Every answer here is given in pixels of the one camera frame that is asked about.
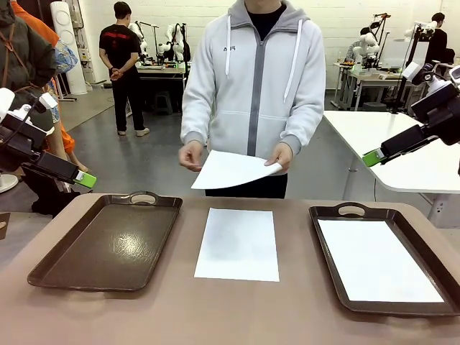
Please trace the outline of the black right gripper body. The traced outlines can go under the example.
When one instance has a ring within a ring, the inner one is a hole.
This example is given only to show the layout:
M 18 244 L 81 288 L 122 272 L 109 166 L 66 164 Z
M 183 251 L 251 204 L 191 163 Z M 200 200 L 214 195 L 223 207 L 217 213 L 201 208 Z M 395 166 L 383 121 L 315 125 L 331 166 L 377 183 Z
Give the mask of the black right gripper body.
M 446 82 L 411 106 L 416 119 L 423 123 L 426 138 L 436 137 L 451 146 L 459 142 L 459 90 Z

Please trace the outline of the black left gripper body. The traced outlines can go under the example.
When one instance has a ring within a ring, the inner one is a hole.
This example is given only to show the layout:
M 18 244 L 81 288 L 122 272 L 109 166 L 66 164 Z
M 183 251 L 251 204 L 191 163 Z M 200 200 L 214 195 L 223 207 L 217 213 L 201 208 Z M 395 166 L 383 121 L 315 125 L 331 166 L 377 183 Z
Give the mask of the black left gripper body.
M 1 122 L 1 172 L 12 173 L 22 165 L 34 171 L 54 173 L 40 160 L 46 156 L 42 145 L 48 134 L 43 130 L 23 123 L 13 115 L 6 115 Z

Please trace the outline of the person's left hand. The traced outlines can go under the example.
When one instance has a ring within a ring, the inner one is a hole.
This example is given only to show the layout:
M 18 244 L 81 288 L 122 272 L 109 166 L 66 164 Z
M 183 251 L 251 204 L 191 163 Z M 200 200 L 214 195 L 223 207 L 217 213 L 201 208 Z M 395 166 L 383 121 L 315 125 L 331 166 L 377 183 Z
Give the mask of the person's left hand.
M 264 165 L 271 166 L 278 164 L 280 169 L 277 171 L 277 173 L 284 174 L 289 170 L 292 160 L 293 151 L 291 150 L 290 146 L 284 142 L 281 142 L 276 145 L 272 155 Z

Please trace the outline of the person's right hand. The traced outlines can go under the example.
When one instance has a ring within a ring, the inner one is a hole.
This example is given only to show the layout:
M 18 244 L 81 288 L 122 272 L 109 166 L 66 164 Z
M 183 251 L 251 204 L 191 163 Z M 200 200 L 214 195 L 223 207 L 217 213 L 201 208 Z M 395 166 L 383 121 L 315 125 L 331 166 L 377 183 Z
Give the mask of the person's right hand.
M 202 169 L 202 152 L 203 145 L 199 141 L 190 141 L 179 150 L 178 157 L 180 165 L 192 172 L 200 172 Z

